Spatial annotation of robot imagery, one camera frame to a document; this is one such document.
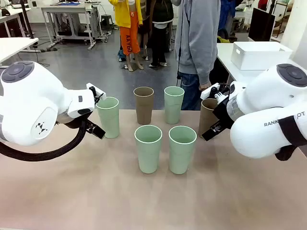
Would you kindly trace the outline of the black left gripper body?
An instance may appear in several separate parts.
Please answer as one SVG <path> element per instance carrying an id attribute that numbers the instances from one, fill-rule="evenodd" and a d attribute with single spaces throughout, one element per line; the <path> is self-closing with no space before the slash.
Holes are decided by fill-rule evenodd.
<path id="1" fill-rule="evenodd" d="M 89 112 L 73 119 L 71 122 L 71 128 L 80 128 L 82 126 L 82 123 L 85 122 L 87 129 L 94 129 L 95 124 L 88 119 L 91 114 L 92 112 Z"/>

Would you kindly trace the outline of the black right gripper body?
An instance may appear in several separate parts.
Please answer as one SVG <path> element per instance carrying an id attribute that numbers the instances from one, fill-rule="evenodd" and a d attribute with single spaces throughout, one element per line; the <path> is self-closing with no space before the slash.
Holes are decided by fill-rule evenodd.
<path id="1" fill-rule="evenodd" d="M 213 125 L 214 130 L 224 131 L 225 129 L 231 129 L 234 121 L 227 112 L 227 103 L 229 102 L 229 96 L 226 96 L 221 102 L 218 103 L 214 109 L 213 114 L 218 118 L 218 121 Z"/>

